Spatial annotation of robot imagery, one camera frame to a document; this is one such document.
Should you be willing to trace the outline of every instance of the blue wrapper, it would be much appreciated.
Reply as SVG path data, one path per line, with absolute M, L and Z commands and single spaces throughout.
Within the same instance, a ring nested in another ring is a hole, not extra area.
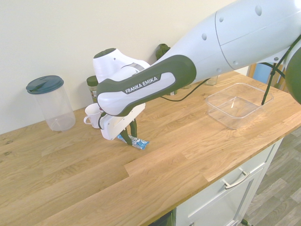
M 139 138 L 133 137 L 131 135 L 128 135 L 130 139 L 132 140 L 132 146 L 144 150 L 149 143 L 149 141 L 141 140 Z M 126 141 L 122 138 L 122 136 L 119 134 L 117 136 L 118 139 L 122 140 L 123 142 L 126 143 Z

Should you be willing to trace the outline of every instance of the transparent box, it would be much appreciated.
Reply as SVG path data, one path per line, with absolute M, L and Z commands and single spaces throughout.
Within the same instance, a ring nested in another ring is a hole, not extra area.
M 263 113 L 273 100 L 269 93 L 261 105 L 265 91 L 245 83 L 236 83 L 206 98 L 207 114 L 227 126 L 238 129 Z

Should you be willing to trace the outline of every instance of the grey floor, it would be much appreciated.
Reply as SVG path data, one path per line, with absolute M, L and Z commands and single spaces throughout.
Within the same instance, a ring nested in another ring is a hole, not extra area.
M 301 128 L 283 139 L 244 218 L 254 226 L 301 226 Z

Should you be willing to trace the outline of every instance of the white wall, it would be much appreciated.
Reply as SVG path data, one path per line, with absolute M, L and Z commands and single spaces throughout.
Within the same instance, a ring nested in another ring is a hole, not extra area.
M 243 75 L 247 75 L 248 74 L 248 69 L 249 69 L 249 67 L 243 67 L 243 68 L 240 68 L 240 69 L 235 70 L 235 71 L 238 72 L 238 73 L 241 73 Z
M 0 134 L 44 120 L 25 90 L 30 81 L 59 75 L 73 109 L 85 107 L 95 54 L 118 48 L 151 64 L 158 44 L 174 45 L 233 1 L 1 0 Z

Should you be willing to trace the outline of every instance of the teal lid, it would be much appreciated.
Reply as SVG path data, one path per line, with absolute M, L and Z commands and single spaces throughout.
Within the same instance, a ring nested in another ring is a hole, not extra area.
M 87 84 L 88 84 L 88 86 L 91 86 L 91 87 L 97 86 L 98 85 L 97 77 L 94 75 L 94 76 L 87 78 Z
M 43 94 L 56 90 L 63 84 L 64 81 L 61 77 L 57 75 L 48 75 L 31 81 L 26 86 L 26 89 L 30 94 Z

